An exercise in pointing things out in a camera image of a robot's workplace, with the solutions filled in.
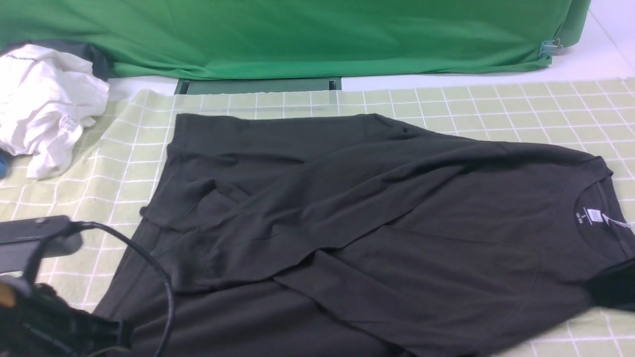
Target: blue object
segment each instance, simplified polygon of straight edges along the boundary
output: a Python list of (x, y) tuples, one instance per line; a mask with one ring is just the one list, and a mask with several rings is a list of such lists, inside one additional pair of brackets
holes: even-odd
[(0, 179), (6, 176), (6, 159), (4, 152), (0, 151)]

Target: grid pattern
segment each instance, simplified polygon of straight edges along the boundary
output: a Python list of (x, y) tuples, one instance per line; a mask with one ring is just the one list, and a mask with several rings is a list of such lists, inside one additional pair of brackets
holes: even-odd
[[(452, 135), (588, 151), (604, 157), (615, 172), (624, 215), (635, 224), (635, 79), (174, 97), (142, 91), (129, 102), (109, 103), (77, 143), (74, 164), (61, 177), (27, 180), (29, 158), (16, 158), (0, 180), (0, 220), (64, 214), (131, 236), (139, 209), (156, 188), (179, 112), (243, 119), (376, 112)], [(91, 311), (124, 248), (103, 233), (85, 232), (84, 247), (70, 257), (45, 260), (39, 279), (72, 306)], [(635, 356), (635, 316), (597, 309), (501, 356)]]

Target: clothing label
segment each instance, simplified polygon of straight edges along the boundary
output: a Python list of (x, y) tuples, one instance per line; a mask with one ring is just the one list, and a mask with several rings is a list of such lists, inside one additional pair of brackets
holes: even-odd
[(78, 122), (76, 119), (71, 118), (68, 115), (62, 116), (60, 119), (60, 130), (72, 133), (77, 129)]
[(599, 210), (587, 210), (589, 214), (589, 219), (593, 222), (604, 222), (604, 218), (602, 217), (602, 212)]

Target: care label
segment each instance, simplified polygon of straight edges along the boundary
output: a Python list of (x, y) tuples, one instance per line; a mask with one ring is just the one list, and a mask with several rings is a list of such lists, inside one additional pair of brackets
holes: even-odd
[(60, 119), (60, 130), (72, 133), (77, 129), (78, 122), (75, 118), (71, 118), (68, 115), (63, 115)]

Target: neck label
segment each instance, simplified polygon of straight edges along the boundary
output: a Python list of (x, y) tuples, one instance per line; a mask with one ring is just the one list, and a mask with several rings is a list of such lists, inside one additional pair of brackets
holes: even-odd
[(604, 217), (602, 217), (602, 212), (599, 210), (587, 210), (587, 214), (589, 215), (589, 219), (593, 222), (604, 222)]

